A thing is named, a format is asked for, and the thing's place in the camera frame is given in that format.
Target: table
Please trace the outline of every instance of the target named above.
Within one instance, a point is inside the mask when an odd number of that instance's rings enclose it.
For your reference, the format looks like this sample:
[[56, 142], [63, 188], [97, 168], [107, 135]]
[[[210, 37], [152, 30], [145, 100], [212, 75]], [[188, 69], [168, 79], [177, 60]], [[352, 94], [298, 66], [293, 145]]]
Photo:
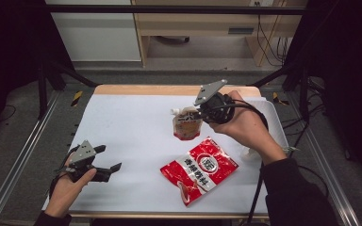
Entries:
[[[246, 159], [241, 154], [246, 147], [230, 137], [215, 134], [207, 124], [194, 140], [181, 141], [173, 136], [170, 109], [192, 105], [199, 89], [198, 86], [119, 85], [96, 88], [72, 147], [84, 139], [93, 147], [107, 145], [103, 153], [96, 155], [93, 165], [109, 168], [119, 162], [123, 164], [108, 183], [89, 183], [84, 187], [70, 209], [71, 215], [83, 218], [246, 218], [255, 194], [260, 159]], [[249, 97], [246, 100], [268, 118], [274, 139], [288, 146], [273, 105], [260, 97], [259, 90], [226, 86], [220, 92], [232, 89]], [[159, 169], [208, 136], [239, 164], [239, 168], [186, 207], [179, 189], [161, 175]], [[263, 186], [255, 211], [257, 218], [267, 217], [266, 194]]]

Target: black metal frame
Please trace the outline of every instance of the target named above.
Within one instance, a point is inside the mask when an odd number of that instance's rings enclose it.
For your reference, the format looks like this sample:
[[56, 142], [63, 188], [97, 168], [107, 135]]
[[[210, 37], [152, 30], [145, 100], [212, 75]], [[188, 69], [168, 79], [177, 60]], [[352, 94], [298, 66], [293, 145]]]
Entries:
[[[185, 13], [185, 14], [253, 14], [253, 15], [306, 15], [313, 13], [326, 12], [323, 8], [263, 8], [263, 7], [214, 7], [214, 6], [123, 6], [123, 5], [22, 5], [22, 10], [44, 10], [47, 12], [59, 12], [59, 13]], [[290, 73], [296, 68], [302, 68], [304, 62], [307, 59], [308, 46], [310, 42], [314, 39], [318, 33], [320, 27], [313, 32], [311, 39], [307, 40], [304, 47], [300, 51], [296, 60], [291, 64], [284, 66], [280, 70], [268, 75], [264, 79], [261, 79], [251, 85], [246, 86], [255, 86], [261, 87], [268, 82], [272, 81], [276, 77]], [[59, 62], [48, 62], [48, 64], [56, 70], [59, 70], [63, 73], [67, 73], [73, 78], [79, 80], [90, 87], [96, 87], [98, 84], [91, 82], [90, 80], [84, 78], [78, 73], [74, 72], [71, 69], [60, 65]], [[40, 105], [41, 112], [40, 118], [46, 110], [46, 87], [44, 83], [45, 74], [42, 69], [39, 71], [39, 81], [40, 81]], [[301, 76], [296, 75], [290, 76], [290, 79], [285, 82], [285, 89], [294, 88], [299, 81]], [[306, 96], [304, 94], [306, 89], [301, 90], [301, 98]], [[304, 114], [304, 118], [307, 119], [307, 105], [304, 100], [301, 100], [301, 111]]]

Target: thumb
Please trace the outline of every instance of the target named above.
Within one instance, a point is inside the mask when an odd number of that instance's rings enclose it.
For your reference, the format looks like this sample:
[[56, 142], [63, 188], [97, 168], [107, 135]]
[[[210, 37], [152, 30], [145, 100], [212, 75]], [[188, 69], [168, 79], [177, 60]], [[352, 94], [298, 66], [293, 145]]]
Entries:
[[88, 182], [92, 180], [92, 178], [96, 174], [96, 169], [90, 169], [88, 170], [76, 183], [77, 185], [82, 188], [83, 186], [86, 186]]

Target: gray floor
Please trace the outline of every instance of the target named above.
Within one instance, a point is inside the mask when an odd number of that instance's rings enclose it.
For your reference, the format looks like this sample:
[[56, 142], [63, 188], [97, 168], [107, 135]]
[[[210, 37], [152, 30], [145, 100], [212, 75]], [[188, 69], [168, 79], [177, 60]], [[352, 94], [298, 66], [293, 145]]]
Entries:
[[[277, 67], [264, 65], [257, 68], [252, 60], [243, 38], [206, 38], [191, 37], [189, 43], [177, 40], [153, 39], [149, 52], [148, 64], [142, 68], [138, 63], [95, 63], [76, 64], [80, 73], [96, 82], [105, 84], [194, 84], [201, 85], [222, 78], [231, 85], [245, 85], [270, 74]], [[68, 86], [64, 91], [50, 91], [58, 103], [49, 122], [44, 127], [35, 144], [32, 154], [27, 159], [24, 170], [11, 191], [5, 206], [0, 210], [0, 224], [27, 225], [35, 220], [45, 201], [44, 192], [48, 188], [54, 170], [68, 151], [73, 140], [83, 110], [93, 92], [73, 79], [65, 76]], [[280, 89], [283, 77], [261, 88], [262, 95], [272, 100], [274, 92], [280, 100], [292, 102], [295, 92], [284, 93]], [[83, 90], [77, 106], [71, 106], [74, 94]], [[310, 108], [321, 104], [321, 99], [314, 96]], [[8, 106], [2, 112], [0, 121], [0, 188], [10, 173], [11, 167], [26, 144], [27, 138], [37, 123], [39, 113], [38, 86], [28, 84], [14, 90], [8, 97]], [[292, 105], [274, 104], [283, 124], [297, 119]], [[310, 119], [310, 131], [313, 132], [321, 151], [330, 164], [337, 181], [352, 206], [359, 223], [343, 222], [340, 225], [362, 225], [362, 167], [358, 162], [345, 159], [343, 146], [339, 141], [333, 124], [319, 112]], [[293, 145], [302, 130], [301, 124], [286, 129], [287, 139]], [[321, 173], [311, 151], [309, 137], [305, 134], [297, 145], [301, 151], [294, 157], [306, 167]], [[322, 183], [313, 175], [304, 172], [308, 180], [323, 188]], [[335, 199], [330, 198], [339, 216]], [[76, 218], [74, 222], [85, 223]]]

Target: red snack bag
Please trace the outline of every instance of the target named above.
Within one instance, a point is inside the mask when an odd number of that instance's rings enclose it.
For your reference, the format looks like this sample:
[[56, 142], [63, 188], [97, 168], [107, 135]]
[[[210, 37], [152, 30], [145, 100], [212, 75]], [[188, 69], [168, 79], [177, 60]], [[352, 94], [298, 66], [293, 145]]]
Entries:
[[181, 191], [186, 206], [213, 189], [238, 168], [219, 145], [207, 137], [198, 146], [160, 169]]

